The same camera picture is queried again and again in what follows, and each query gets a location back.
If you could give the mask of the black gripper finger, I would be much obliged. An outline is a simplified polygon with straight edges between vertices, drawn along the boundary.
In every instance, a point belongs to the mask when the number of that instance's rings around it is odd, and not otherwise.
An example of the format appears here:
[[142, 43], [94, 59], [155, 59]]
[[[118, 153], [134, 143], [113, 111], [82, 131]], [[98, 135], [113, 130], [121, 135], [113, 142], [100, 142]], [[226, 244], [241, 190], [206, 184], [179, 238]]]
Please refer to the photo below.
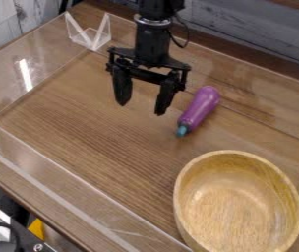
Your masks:
[[178, 81], [173, 78], [166, 79], [161, 84], [161, 91], [157, 99], [157, 115], [162, 116], [167, 112], [178, 91]]
[[113, 66], [114, 96], [119, 105], [126, 105], [133, 95], [133, 81], [129, 72], [118, 65]]

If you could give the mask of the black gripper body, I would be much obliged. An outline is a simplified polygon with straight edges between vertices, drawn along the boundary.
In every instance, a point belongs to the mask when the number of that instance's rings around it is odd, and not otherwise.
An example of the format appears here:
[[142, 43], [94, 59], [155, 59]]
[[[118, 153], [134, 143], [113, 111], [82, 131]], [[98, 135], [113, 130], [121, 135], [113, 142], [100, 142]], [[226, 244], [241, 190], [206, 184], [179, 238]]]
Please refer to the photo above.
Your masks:
[[190, 66], [170, 55], [173, 39], [173, 19], [151, 20], [137, 14], [135, 45], [133, 48], [111, 47], [107, 71], [118, 66], [135, 79], [161, 85], [173, 78], [177, 90], [183, 91], [187, 85]]

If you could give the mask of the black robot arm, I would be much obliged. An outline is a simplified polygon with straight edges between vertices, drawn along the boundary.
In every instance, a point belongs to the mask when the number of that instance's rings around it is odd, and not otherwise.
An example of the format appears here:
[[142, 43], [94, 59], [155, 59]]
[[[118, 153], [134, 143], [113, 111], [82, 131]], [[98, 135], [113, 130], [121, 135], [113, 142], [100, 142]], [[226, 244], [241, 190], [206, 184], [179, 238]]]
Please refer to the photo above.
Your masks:
[[107, 71], [113, 74], [114, 97], [126, 105], [133, 96], [133, 79], [161, 86], [155, 114], [163, 115], [171, 106], [177, 92], [187, 86], [191, 67], [170, 55], [171, 42], [179, 44], [171, 33], [173, 18], [185, 25], [178, 12], [186, 7], [186, 0], [139, 0], [135, 47], [109, 49]]

